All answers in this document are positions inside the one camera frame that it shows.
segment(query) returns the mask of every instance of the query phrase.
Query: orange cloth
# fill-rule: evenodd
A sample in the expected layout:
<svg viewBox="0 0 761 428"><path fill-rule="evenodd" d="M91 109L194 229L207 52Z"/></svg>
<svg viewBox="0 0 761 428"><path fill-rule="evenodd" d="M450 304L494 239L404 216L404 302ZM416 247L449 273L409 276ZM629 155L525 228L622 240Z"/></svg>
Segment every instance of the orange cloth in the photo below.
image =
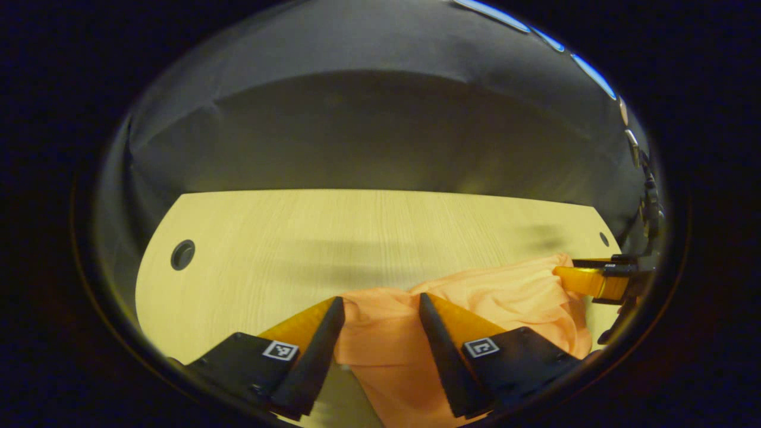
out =
<svg viewBox="0 0 761 428"><path fill-rule="evenodd" d="M336 344L336 362L351 366L389 428L463 425L464 417L454 417L438 378L418 316L420 293L442 297L508 331L528 326L584 358L592 345L584 303L581 295L567 293L560 278L553 276L558 265L572 266L570 257L557 254L468 270L427 281L409 292L376 288L344 293L345 322Z"/></svg>

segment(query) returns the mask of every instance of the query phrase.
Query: wooden table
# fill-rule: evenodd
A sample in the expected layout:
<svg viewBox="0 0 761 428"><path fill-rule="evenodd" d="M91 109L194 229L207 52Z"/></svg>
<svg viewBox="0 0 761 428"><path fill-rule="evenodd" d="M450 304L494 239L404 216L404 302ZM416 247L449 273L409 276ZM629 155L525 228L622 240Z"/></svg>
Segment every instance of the wooden table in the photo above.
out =
<svg viewBox="0 0 761 428"><path fill-rule="evenodd" d="M196 252L178 271L170 259L186 239ZM596 258L619 248L588 206L391 190L193 193L175 202L154 233L135 297L143 332L187 364L235 331L259 334L351 289L410 289L560 251ZM617 309L587 305L594 341ZM351 372L333 364L312 414L298 425L381 423Z"/></svg>

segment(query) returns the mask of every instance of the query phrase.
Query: wood grain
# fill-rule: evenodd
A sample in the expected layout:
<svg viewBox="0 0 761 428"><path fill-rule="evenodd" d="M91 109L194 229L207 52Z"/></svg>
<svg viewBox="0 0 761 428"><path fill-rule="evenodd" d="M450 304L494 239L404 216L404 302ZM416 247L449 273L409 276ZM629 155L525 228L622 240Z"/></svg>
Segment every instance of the wood grain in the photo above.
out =
<svg viewBox="0 0 761 428"><path fill-rule="evenodd" d="M186 239L196 252L177 271L170 257ZM560 251L596 258L619 248L588 206L390 190L192 193L154 233L135 298L153 344L190 363L235 331L256 335L351 289L410 289ZM595 341L616 310L587 305ZM351 372L335 364L312 414L298 425L381 426Z"/></svg>

